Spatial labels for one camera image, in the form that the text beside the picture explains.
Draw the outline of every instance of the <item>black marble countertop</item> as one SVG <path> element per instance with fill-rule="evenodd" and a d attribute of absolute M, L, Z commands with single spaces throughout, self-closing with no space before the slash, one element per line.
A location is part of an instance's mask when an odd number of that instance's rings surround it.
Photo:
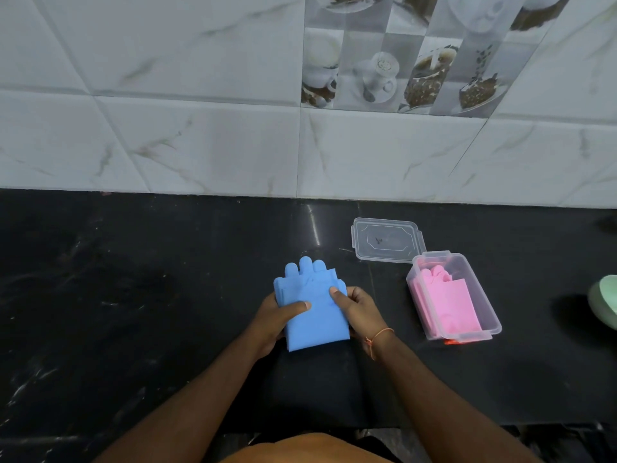
<path fill-rule="evenodd" d="M 429 342 L 410 265 L 359 260 L 356 217 L 413 221 L 428 250 L 464 254 L 503 332 Z M 208 366 L 304 255 L 364 287 L 428 367 L 497 422 L 617 421 L 617 331 L 585 297 L 617 272 L 615 211 L 3 190 L 0 248 L 0 446 L 59 458 L 77 445 L 88 460 Z M 289 354 L 283 343 L 222 430 L 403 424 L 358 344 Z"/>

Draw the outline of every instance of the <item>tile with cup print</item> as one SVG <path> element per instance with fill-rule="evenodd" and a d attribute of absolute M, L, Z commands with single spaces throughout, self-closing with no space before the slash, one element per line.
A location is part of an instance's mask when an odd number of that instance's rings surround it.
<path fill-rule="evenodd" d="M 569 0 L 306 0 L 305 107 L 487 118 Z"/>

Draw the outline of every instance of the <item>hand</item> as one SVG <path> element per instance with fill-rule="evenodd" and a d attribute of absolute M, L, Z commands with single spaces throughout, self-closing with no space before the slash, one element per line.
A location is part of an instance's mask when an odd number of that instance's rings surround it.
<path fill-rule="evenodd" d="M 363 341 L 365 338 L 372 340 L 377 333 L 387 328 L 386 322 L 381 317 L 373 298 L 359 287 L 347 287 L 347 295 L 344 295 L 336 287 L 330 287 L 332 299 L 343 311 L 349 324 L 356 333 L 355 336 L 362 341 L 362 348 L 370 356 L 368 345 Z M 376 342 L 380 342 L 391 336 L 391 331 L 384 331 Z"/>
<path fill-rule="evenodd" d="M 282 330 L 287 322 L 309 309 L 310 302 L 297 302 L 279 307 L 274 293 L 266 297 L 255 318 L 243 333 L 251 348 L 255 350 L 255 360 L 271 353 L 276 340 L 283 337 Z"/>

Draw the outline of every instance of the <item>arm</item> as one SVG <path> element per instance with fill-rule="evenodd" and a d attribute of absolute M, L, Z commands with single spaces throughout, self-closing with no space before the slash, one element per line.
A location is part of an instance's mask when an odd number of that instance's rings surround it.
<path fill-rule="evenodd" d="M 95 463 L 199 463 L 253 364 L 272 351 L 287 322 L 310 308 L 278 308 L 274 293 L 255 319 L 197 378 L 105 450 Z"/>
<path fill-rule="evenodd" d="M 332 298 L 361 338 L 387 328 L 370 295 L 348 287 Z M 373 342 L 373 355 L 386 369 L 422 444 L 434 463 L 539 462 L 512 435 L 467 403 L 422 364 L 391 331 Z"/>

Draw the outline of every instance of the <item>person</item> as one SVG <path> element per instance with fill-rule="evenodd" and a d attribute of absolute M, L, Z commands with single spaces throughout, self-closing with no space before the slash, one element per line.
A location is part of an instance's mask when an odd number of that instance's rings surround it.
<path fill-rule="evenodd" d="M 389 375 L 433 463 L 537 462 L 507 431 L 449 389 L 388 328 L 370 295 L 330 289 L 363 348 Z M 266 297 L 249 327 L 203 373 L 107 448 L 96 463 L 198 463 L 255 362 L 269 354 L 287 322 L 309 303 L 279 308 Z M 386 462 L 321 433 L 247 446 L 224 463 Z"/>

